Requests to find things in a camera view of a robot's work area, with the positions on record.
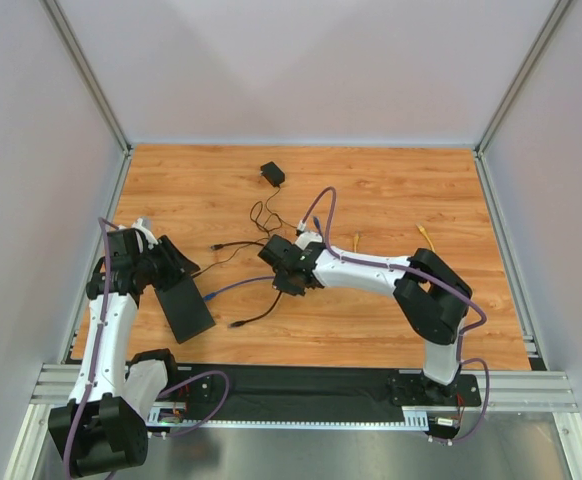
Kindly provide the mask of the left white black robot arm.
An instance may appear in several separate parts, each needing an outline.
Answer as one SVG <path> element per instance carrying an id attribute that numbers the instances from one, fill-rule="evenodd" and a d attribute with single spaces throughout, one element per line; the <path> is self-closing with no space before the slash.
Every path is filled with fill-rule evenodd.
<path id="1" fill-rule="evenodd" d="M 125 362 L 140 297 L 154 289 L 172 332 L 184 342 L 212 326 L 192 275 L 198 266 L 145 218 L 104 230 L 104 256 L 86 286 L 90 326 L 78 379 L 66 405 L 51 410 L 49 432 L 70 479 L 144 463 L 146 421 L 157 396 L 176 378 L 167 349 Z"/>

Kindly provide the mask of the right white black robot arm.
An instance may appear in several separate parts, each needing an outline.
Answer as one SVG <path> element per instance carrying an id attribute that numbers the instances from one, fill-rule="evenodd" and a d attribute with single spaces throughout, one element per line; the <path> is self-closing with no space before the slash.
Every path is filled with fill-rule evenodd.
<path id="1" fill-rule="evenodd" d="M 424 341 L 427 387 L 449 390 L 457 382 L 460 333 L 472 290 L 437 254 L 423 248 L 411 256 L 358 254 L 306 232 L 294 242 L 272 236 L 258 257 L 271 267 L 273 286 L 291 296 L 349 288 L 392 298 Z"/>

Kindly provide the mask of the black network switch box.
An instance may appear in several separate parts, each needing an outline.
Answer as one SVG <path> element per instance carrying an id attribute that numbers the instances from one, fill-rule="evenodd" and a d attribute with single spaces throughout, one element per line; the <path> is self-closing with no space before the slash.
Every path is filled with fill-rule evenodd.
<path id="1" fill-rule="evenodd" d="M 216 325 L 191 276 L 185 276 L 167 288 L 155 288 L 155 293 L 178 344 Z"/>

